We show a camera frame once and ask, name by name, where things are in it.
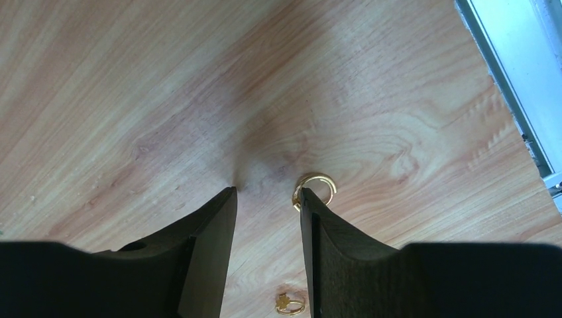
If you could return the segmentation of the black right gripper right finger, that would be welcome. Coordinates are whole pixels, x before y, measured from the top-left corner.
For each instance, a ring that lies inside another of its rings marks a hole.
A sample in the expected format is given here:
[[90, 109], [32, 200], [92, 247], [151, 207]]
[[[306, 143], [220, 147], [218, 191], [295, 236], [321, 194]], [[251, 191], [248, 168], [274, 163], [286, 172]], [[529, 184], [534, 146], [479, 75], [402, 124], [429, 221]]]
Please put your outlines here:
[[300, 192], [312, 317], [560, 317], [561, 249], [417, 242], [392, 248]]

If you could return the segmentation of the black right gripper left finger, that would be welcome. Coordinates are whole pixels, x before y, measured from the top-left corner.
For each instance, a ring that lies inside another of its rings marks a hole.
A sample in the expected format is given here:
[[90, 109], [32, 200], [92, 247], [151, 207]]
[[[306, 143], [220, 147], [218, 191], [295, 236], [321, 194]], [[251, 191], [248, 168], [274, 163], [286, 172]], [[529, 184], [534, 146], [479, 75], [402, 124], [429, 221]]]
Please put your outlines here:
[[218, 317], [235, 220], [227, 187], [197, 211], [116, 251], [1, 243], [2, 317]]

